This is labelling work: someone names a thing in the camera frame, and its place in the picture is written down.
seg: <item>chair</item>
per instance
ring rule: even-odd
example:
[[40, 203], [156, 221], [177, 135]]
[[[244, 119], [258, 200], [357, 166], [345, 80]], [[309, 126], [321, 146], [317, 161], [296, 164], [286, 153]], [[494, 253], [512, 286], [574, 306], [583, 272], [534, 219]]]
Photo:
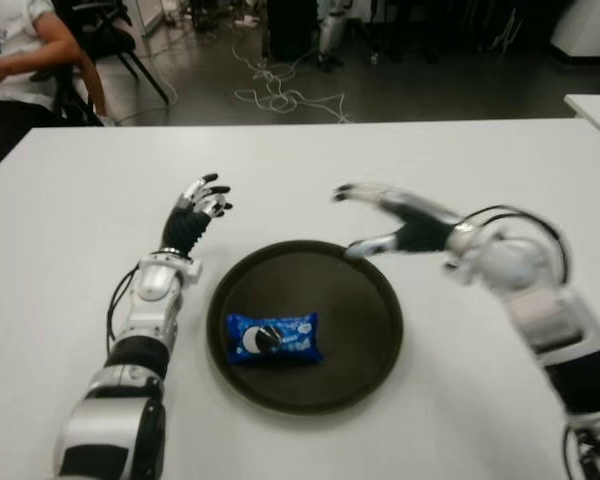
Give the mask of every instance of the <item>chair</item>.
[[85, 102], [73, 85], [73, 66], [61, 65], [37, 72], [30, 77], [32, 82], [46, 82], [55, 78], [56, 94], [52, 111], [73, 126], [102, 127], [102, 121], [93, 113], [93, 107]]
[[[142, 72], [145, 78], [158, 92], [166, 105], [169, 104], [169, 97], [164, 92], [162, 87], [156, 82], [155, 78], [147, 70], [144, 64], [135, 54], [136, 42], [133, 37], [126, 31], [117, 28], [113, 22], [117, 19], [123, 20], [129, 26], [132, 26], [131, 18], [127, 12], [127, 7], [122, 3], [122, 0], [109, 0], [101, 2], [72, 2], [72, 12], [75, 18], [73, 24], [80, 26], [82, 31], [74, 32], [76, 26], [70, 25], [72, 33], [76, 38], [84, 39], [83, 48], [91, 57], [95, 64], [98, 59], [115, 55], [125, 68], [138, 78], [138, 74], [127, 61], [124, 55], [131, 59], [131, 62]], [[86, 27], [91, 27], [93, 30], [86, 31]]]

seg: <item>brown tray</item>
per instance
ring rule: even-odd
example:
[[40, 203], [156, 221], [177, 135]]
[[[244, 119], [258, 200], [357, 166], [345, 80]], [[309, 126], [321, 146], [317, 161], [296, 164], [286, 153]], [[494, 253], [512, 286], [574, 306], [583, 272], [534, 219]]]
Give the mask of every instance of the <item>brown tray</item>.
[[[387, 279], [344, 248], [299, 240], [241, 260], [222, 279], [209, 309], [207, 341], [225, 379], [265, 408], [298, 415], [342, 410], [387, 377], [402, 344], [402, 314]], [[227, 316], [290, 317], [318, 312], [318, 365], [231, 365]]]

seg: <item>white shirt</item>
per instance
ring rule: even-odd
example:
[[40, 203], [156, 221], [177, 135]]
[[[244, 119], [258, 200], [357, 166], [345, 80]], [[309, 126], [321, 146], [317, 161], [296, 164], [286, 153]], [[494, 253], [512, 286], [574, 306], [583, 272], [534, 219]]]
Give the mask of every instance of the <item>white shirt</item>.
[[[25, 53], [44, 45], [33, 26], [40, 16], [53, 12], [50, 0], [0, 0], [0, 55]], [[33, 73], [13, 75], [0, 83], [0, 100], [34, 103], [51, 109], [55, 82], [31, 82]]]

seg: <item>floor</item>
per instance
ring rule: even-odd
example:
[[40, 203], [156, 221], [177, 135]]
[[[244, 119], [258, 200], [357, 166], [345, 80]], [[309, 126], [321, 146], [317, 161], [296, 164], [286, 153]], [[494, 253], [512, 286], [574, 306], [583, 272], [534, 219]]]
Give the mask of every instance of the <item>floor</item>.
[[[110, 109], [121, 125], [253, 125], [333, 123], [338, 118], [303, 105], [288, 114], [259, 109], [239, 101], [237, 89], [257, 89], [265, 81], [236, 60], [255, 64], [260, 33], [238, 34], [227, 23], [214, 33], [196, 35], [188, 23], [161, 25], [148, 39], [138, 38], [138, 54], [157, 71], [172, 103], [160, 97], [144, 79], [136, 81], [115, 58], [98, 65]], [[401, 63], [385, 57], [370, 62], [371, 50], [359, 35], [347, 35], [339, 51], [345, 65], [324, 73], [309, 58], [296, 68], [285, 89], [307, 98], [345, 94], [343, 113], [352, 122], [473, 120], [569, 117], [567, 93], [600, 93], [600, 67], [567, 66], [547, 54], [447, 53], [427, 64], [416, 50]], [[338, 100], [328, 102], [338, 110]]]

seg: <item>oreo package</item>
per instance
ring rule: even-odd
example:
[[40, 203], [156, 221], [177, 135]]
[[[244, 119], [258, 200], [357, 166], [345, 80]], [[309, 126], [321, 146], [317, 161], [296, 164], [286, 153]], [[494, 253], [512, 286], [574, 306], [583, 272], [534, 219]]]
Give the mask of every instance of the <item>oreo package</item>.
[[229, 363], [245, 363], [276, 358], [318, 363], [322, 355], [316, 347], [318, 314], [304, 317], [254, 319], [232, 313], [227, 317], [232, 340]]

